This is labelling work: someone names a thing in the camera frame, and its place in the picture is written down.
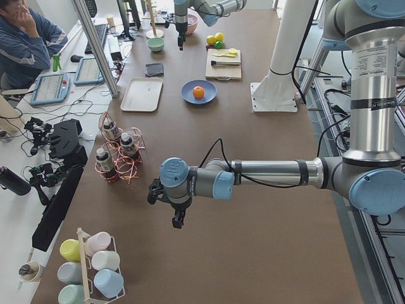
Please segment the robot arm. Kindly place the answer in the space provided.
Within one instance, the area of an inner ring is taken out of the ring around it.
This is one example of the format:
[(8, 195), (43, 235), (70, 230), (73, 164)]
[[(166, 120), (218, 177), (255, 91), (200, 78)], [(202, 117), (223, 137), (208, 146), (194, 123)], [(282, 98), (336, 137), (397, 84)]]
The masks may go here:
[(178, 32), (179, 50), (183, 50), (184, 42), (186, 40), (189, 8), (193, 8), (202, 18), (203, 22), (207, 26), (211, 27), (218, 21), (219, 18), (242, 10), (246, 3), (247, 1), (245, 0), (225, 0), (218, 1), (214, 4), (209, 4), (207, 1), (203, 0), (175, 0), (175, 27)]
[(328, 1), (323, 43), (352, 53), (349, 145), (341, 156), (293, 161), (230, 161), (205, 158), (189, 166), (165, 160), (149, 186), (148, 202), (174, 209), (172, 224), (181, 228), (195, 196), (228, 200), (236, 185), (279, 189), (314, 186), (339, 193), (373, 216), (404, 207), (404, 172), (393, 148), (397, 41), (404, 34), (403, 1)]

